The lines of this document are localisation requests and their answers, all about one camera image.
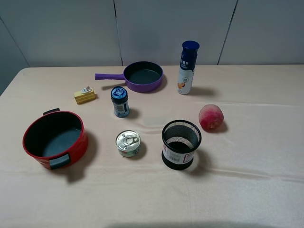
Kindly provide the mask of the black mesh pen holder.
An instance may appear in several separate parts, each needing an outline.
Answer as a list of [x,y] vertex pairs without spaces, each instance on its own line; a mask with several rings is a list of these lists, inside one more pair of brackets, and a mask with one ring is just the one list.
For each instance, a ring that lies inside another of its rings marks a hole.
[[186,120],[174,120],[164,126],[161,136],[164,164],[178,171],[190,167],[202,140],[198,127]]

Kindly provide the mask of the small blue-lidded jar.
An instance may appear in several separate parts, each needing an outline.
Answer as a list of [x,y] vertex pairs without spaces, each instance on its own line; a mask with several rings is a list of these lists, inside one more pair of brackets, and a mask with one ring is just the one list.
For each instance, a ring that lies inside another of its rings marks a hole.
[[127,90],[121,86],[116,86],[111,90],[110,95],[114,105],[114,114],[119,118],[128,116],[130,108]]

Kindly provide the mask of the red peach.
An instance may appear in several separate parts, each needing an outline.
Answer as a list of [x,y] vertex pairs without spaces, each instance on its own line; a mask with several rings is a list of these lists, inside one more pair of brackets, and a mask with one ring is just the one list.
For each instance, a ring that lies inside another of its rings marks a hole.
[[199,123],[206,132],[218,129],[224,121],[222,110],[214,104],[204,106],[199,112]]

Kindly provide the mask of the yellow toy cake slice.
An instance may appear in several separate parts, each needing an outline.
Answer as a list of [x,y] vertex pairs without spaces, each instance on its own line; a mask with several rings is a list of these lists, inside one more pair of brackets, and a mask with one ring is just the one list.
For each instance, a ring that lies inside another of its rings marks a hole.
[[87,86],[80,91],[74,92],[74,99],[76,103],[83,104],[96,99],[96,94],[93,88]]

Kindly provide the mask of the silver pull-tab tin can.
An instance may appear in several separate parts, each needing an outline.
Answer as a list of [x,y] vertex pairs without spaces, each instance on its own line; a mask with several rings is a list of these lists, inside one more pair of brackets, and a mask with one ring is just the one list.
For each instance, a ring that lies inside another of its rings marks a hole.
[[118,134],[115,144],[123,157],[134,157],[140,150],[141,139],[137,132],[126,130]]

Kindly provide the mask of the blue and white yogurt bottle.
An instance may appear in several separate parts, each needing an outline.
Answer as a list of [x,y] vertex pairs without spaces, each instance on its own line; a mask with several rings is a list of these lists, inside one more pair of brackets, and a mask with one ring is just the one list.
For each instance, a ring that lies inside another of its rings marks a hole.
[[177,84],[178,93],[181,95],[187,95],[191,90],[199,47],[199,43],[192,40],[182,44]]

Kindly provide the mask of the purple frying pan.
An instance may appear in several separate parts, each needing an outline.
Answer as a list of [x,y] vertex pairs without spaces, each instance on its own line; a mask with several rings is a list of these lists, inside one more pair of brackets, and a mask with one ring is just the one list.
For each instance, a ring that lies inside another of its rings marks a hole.
[[147,61],[130,64],[122,74],[95,74],[95,80],[123,80],[130,90],[138,93],[156,90],[162,79],[163,69],[158,64]]

